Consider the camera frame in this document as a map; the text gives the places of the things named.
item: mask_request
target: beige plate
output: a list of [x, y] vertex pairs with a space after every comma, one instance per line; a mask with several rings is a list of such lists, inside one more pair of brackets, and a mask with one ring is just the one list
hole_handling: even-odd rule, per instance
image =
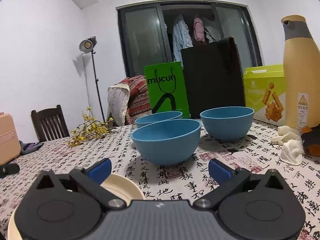
[[[131, 180], [114, 173], [110, 174], [110, 176], [104, 182], [102, 182], [101, 187], [107, 189], [119, 198], [122, 198], [124, 201], [126, 201], [127, 205], [130, 204], [132, 199], [144, 199], [143, 193], [136, 184], [134, 184]], [[9, 220], [8, 240], [22, 240], [14, 222], [14, 214], [16, 210], [17, 207], [13, 211]]]

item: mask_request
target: pink suitcase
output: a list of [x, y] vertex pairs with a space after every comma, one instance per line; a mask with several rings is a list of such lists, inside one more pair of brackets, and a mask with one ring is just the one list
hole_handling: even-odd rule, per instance
[[18, 157], [20, 152], [21, 147], [12, 116], [0, 113], [0, 165]]

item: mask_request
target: yellow-green box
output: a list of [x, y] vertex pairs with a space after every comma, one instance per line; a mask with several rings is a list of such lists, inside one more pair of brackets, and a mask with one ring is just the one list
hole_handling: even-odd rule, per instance
[[283, 65], [246, 68], [243, 82], [245, 104], [254, 109], [254, 119], [285, 125]]

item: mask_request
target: black bag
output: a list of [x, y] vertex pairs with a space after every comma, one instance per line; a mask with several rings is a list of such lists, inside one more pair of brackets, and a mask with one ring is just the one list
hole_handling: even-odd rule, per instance
[[243, 76], [233, 38], [181, 50], [191, 118], [202, 111], [245, 106]]

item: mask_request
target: thermos lid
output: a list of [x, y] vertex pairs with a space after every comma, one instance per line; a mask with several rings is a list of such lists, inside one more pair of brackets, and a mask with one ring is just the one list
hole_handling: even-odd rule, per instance
[[285, 40], [293, 38], [312, 39], [305, 17], [301, 15], [288, 15], [283, 17], [281, 22], [284, 27]]

